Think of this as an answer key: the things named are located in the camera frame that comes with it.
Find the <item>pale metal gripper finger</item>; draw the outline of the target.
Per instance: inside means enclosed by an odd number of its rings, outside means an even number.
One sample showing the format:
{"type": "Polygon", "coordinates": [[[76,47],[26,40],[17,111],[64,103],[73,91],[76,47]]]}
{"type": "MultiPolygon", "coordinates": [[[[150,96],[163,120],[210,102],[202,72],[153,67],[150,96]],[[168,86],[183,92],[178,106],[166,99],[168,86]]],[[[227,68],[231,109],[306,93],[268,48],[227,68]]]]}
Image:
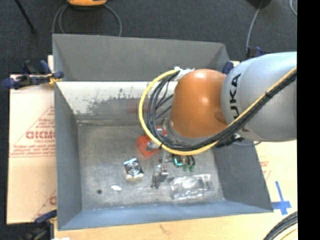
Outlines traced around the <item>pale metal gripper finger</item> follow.
{"type": "Polygon", "coordinates": [[[168,168],[166,165],[160,165],[159,166],[159,175],[158,175],[158,186],[161,185],[161,183],[163,183],[167,177],[168,177],[169,173],[168,173],[168,168]]]}
{"type": "Polygon", "coordinates": [[[162,167],[160,164],[155,166],[155,169],[152,174],[152,182],[151,182],[151,188],[158,189],[161,184],[161,173],[162,173],[162,167]]]}

